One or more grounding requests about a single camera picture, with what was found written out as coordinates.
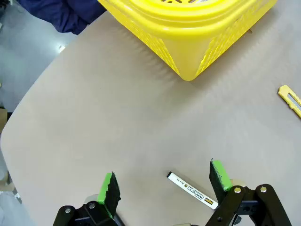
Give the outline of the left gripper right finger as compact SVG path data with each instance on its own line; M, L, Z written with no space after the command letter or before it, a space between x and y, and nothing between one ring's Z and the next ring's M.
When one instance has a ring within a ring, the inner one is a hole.
M273 186L262 184L252 190L234 185L221 161L210 161L209 179L218 207L207 226L236 226L241 215L248 215L255 226L290 226L289 217Z

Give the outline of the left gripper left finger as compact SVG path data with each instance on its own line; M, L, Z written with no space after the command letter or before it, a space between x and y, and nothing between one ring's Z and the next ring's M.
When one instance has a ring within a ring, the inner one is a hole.
M107 173L95 201L89 201L76 209L62 206L56 215L54 226L122 226L116 213L121 200L119 185L114 172Z

